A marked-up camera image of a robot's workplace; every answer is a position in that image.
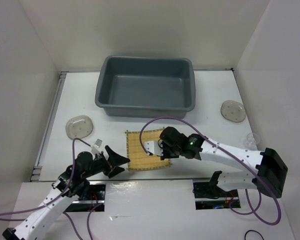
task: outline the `clear plastic cup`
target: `clear plastic cup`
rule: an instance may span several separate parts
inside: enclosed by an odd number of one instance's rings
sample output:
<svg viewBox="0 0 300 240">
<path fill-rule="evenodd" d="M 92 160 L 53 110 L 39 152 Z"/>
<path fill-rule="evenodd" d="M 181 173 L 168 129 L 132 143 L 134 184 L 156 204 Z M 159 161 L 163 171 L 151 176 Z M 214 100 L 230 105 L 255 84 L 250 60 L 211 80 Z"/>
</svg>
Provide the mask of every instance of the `clear plastic cup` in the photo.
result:
<svg viewBox="0 0 300 240">
<path fill-rule="evenodd" d="M 243 141 L 243 146 L 249 150 L 256 150 L 260 143 L 260 137 L 254 132 L 250 132 Z"/>
</svg>

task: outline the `rectangular slot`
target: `rectangular slot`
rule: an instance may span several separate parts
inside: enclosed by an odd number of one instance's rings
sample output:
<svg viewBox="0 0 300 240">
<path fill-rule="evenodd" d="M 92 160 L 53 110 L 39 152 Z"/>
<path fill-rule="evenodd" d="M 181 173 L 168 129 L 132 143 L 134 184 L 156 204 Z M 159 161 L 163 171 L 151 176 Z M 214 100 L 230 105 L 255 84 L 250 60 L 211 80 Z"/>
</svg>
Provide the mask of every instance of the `rectangular slot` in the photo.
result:
<svg viewBox="0 0 300 240">
<path fill-rule="evenodd" d="M 228 209 L 230 202 L 232 208 L 241 208 L 237 190 L 224 192 L 219 188 L 211 188 L 208 180 L 193 180 L 193 194 L 195 209 Z"/>
<path fill-rule="evenodd" d="M 88 191 L 84 194 L 82 199 L 74 201 L 66 210 L 66 213 L 71 212 L 90 212 L 90 210 L 96 206 L 96 204 L 101 204 L 98 206 L 94 212 L 104 212 L 105 211 L 105 195 L 106 195 L 106 185 L 105 184 L 90 184 Z"/>
</svg>

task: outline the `black cable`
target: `black cable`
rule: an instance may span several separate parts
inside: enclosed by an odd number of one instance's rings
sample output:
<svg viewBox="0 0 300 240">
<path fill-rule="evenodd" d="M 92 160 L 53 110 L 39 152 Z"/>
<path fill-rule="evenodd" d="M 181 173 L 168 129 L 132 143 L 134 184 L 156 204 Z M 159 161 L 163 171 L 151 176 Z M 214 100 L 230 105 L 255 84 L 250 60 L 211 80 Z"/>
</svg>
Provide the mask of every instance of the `black cable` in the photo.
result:
<svg viewBox="0 0 300 240">
<path fill-rule="evenodd" d="M 252 230 L 252 229 L 251 229 L 251 230 L 248 230 L 248 231 L 245 233 L 245 235 L 244 235 L 244 240 L 247 240 L 247 234 L 250 233 L 250 232 L 254 232 L 254 233 L 259 234 L 260 237 L 262 238 L 262 240 L 265 240 L 264 237 L 261 235 L 260 232 L 258 232 L 258 231 L 256 231 L 256 230 Z"/>
</svg>

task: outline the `white wall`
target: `white wall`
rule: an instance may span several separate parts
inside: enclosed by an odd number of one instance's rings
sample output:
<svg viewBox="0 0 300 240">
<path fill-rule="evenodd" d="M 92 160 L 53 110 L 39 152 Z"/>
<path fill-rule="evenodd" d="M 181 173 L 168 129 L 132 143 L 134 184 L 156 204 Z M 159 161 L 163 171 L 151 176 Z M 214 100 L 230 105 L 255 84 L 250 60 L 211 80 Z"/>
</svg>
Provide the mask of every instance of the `white wall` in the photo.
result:
<svg viewBox="0 0 300 240">
<path fill-rule="evenodd" d="M 18 0 L 0 0 L 0 212 L 30 179 L 58 75 Z"/>
<path fill-rule="evenodd" d="M 259 148 L 277 150 L 289 168 L 283 203 L 298 240 L 300 0 L 270 1 L 234 74 Z"/>
<path fill-rule="evenodd" d="M 59 70 L 108 55 L 187 57 L 235 67 L 269 0 L 20 0 Z"/>
</svg>

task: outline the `round plastic lid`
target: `round plastic lid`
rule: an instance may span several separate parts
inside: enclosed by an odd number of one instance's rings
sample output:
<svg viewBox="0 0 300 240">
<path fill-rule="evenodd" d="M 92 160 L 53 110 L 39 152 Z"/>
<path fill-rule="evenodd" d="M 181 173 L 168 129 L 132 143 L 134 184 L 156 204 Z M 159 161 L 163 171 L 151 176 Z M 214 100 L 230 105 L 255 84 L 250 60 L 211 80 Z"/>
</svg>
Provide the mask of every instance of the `round plastic lid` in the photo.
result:
<svg viewBox="0 0 300 240">
<path fill-rule="evenodd" d="M 82 115 L 71 118 L 65 125 L 65 132 L 68 138 L 83 139 L 89 136 L 94 129 L 94 125 L 90 117 Z"/>
<path fill-rule="evenodd" d="M 234 123 L 241 123 L 247 116 L 244 106 L 232 100 L 223 102 L 220 111 L 225 119 Z"/>
</svg>

